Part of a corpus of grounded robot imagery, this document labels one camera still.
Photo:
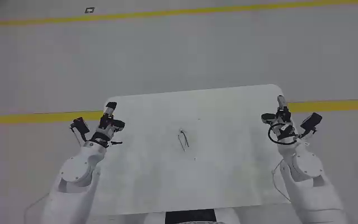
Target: white table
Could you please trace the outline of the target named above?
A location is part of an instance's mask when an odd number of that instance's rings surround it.
[[[108,148],[100,163],[92,213],[284,202],[271,179],[281,156],[261,122],[261,114],[276,112],[278,95],[277,86],[260,85],[108,99],[126,125],[114,137],[123,144]],[[280,174],[276,182],[286,192]]]

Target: robotic hand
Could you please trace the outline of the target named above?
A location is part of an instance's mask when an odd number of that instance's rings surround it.
[[[107,104],[100,125],[89,141],[84,134],[90,130],[82,118],[74,120],[70,128],[77,128],[85,143],[78,155],[63,164],[46,201],[41,223],[86,223],[101,173],[96,165],[103,160],[114,133],[123,130],[125,125],[114,119],[116,104]]]
[[[343,211],[333,185],[323,171],[320,159],[307,151],[305,141],[317,130],[322,117],[313,113],[303,121],[303,134],[297,134],[291,121],[291,113],[283,96],[278,96],[276,114],[263,114],[262,121],[270,125],[268,137],[276,143],[283,160],[280,171],[296,214],[302,223],[346,224]],[[273,131],[277,141],[270,136]]]

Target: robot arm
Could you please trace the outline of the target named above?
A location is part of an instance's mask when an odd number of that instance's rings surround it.
[[[342,202],[320,159],[306,149],[309,144],[305,140],[316,132],[315,126],[322,117],[313,113],[301,125],[305,132],[297,134],[284,97],[279,96],[277,100],[277,113],[263,114],[261,118],[270,125],[268,137],[278,145],[283,157],[280,171],[296,214],[302,223],[346,224]],[[277,141],[271,138],[271,131]]]
[[[86,223],[101,174],[97,164],[103,160],[114,133],[123,130],[125,125],[114,119],[115,108],[115,102],[107,104],[93,137],[84,143],[78,155],[63,164],[46,201],[41,223]],[[81,136],[86,140],[84,134],[89,130],[84,123],[79,125],[79,130],[84,130],[80,131]]]

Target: cable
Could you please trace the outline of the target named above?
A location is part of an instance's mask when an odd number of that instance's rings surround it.
[[[79,146],[81,146],[81,143],[79,142],[79,139],[78,139],[76,133],[74,132],[73,128],[70,128],[70,129],[71,129],[71,131],[73,132],[74,136],[76,137]]]
[[[23,210],[23,224],[26,224],[26,215],[27,215],[27,211],[34,205],[36,205],[37,203],[41,202],[44,198],[46,198],[48,195],[50,194],[50,192],[47,192],[44,196],[42,196],[41,198],[39,198],[37,201],[33,202],[32,204],[30,204],[29,206],[27,206],[24,210]]]
[[[274,143],[276,143],[276,144],[283,144],[284,146],[289,146],[289,145],[291,145],[291,144],[296,143],[296,142],[297,142],[296,140],[293,140],[292,142],[289,142],[289,143],[285,143],[285,142],[275,141],[275,140],[273,140],[273,139],[271,138],[271,131],[273,130],[274,127],[279,126],[279,125],[285,125],[285,124],[283,124],[283,123],[277,123],[277,124],[272,125],[272,126],[268,129],[267,136],[268,136],[268,138],[271,140],[271,142],[274,142]]]
[[[276,189],[280,194],[282,194],[282,196],[284,196],[289,202],[291,202],[291,200],[290,200],[284,193],[282,193],[282,191],[280,191],[280,190],[277,188],[276,183],[275,183],[275,173],[276,173],[276,170],[277,170],[277,168],[280,166],[280,164],[282,163],[283,160],[284,160],[284,159],[282,159],[282,160],[279,162],[279,164],[277,164],[277,166],[271,171],[271,173],[272,173],[272,183],[274,184],[275,189]]]
[[[183,148],[183,150],[184,150],[184,152],[185,152],[185,148],[184,148],[184,146],[183,146],[183,144],[181,143],[181,140],[180,140],[180,134],[181,134],[181,133],[184,135],[185,145],[186,145],[187,147],[189,147],[189,143],[188,143],[188,139],[186,138],[186,135],[185,135],[185,133],[183,132],[183,130],[180,130],[180,133],[178,134],[178,139],[179,139],[179,142],[180,142],[180,144],[181,144],[181,147]]]
[[[86,136],[84,134],[81,133],[81,138],[84,142],[87,142]]]

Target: yellow floor line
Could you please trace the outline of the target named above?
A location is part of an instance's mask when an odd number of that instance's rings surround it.
[[[358,100],[290,102],[289,109],[292,113],[358,110]],[[85,120],[99,120],[102,113],[99,110],[48,114],[11,114],[0,116],[0,124],[71,122],[80,116]]]
[[[149,11],[149,12],[116,13],[116,14],[107,14],[107,15],[83,15],[83,16],[75,16],[75,17],[60,17],[60,18],[4,20],[4,21],[0,21],[0,26],[25,26],[25,25],[39,25],[39,24],[56,24],[62,22],[121,20],[127,18],[148,18],[148,17],[157,17],[157,16],[190,15],[190,14],[203,14],[203,13],[215,13],[215,12],[277,10],[277,9],[284,9],[284,8],[322,7],[322,6],[339,5],[339,4],[358,4],[358,0],[317,0],[317,1],[309,1],[309,2],[280,2],[280,3],[272,3],[272,4],[254,4],[250,6],[224,6],[224,7],[193,8],[193,9],[152,11],[152,12]]]

